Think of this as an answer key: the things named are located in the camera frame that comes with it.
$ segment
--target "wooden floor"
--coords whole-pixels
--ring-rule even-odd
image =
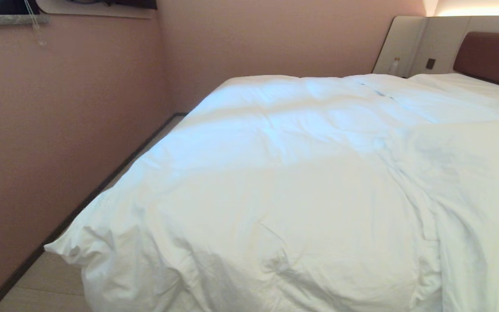
[[[175,118],[140,154],[166,136],[180,121]],[[107,188],[130,168],[130,165]],[[61,257],[44,253],[0,302],[0,312],[91,312],[84,299],[81,269]]]

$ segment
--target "duvet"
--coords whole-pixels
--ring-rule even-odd
[[[491,130],[386,75],[230,79],[46,250],[96,312],[499,312]]]

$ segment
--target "baseboard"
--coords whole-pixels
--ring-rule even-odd
[[[89,204],[91,203],[92,200],[94,200],[99,193],[101,193],[105,187],[113,181],[128,164],[130,164],[137,156],[144,150],[144,148],[149,144],[163,129],[168,126],[172,122],[172,119],[176,117],[183,117],[186,116],[188,113],[175,113],[173,114],[167,121],[160,126],[147,140],[143,142],[143,144],[135,150],[124,162],[118,166],[113,173],[111,173],[99,186],[93,190],[89,196],[85,198],[84,201],[76,209],[63,221],[44,241],[43,243],[40,244],[36,248],[36,250],[33,251],[33,253],[30,254],[28,258],[22,264],[13,272],[13,274],[3,283],[3,285],[0,287],[0,302],[3,300],[3,298],[6,296],[6,294],[13,288],[13,286],[18,282],[20,278],[30,269],[30,267],[38,260],[38,258],[43,254],[44,252],[44,245],[51,243],[52,241],[55,241],[71,225],[72,221],[77,217],[77,215]]]

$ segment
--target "window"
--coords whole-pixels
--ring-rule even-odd
[[[39,14],[39,8],[35,0],[28,0],[34,14]],[[28,14],[24,0],[0,0],[0,15]]]

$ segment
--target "upholstered headboard panel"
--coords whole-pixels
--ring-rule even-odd
[[[499,33],[467,34],[454,71],[499,84]]]

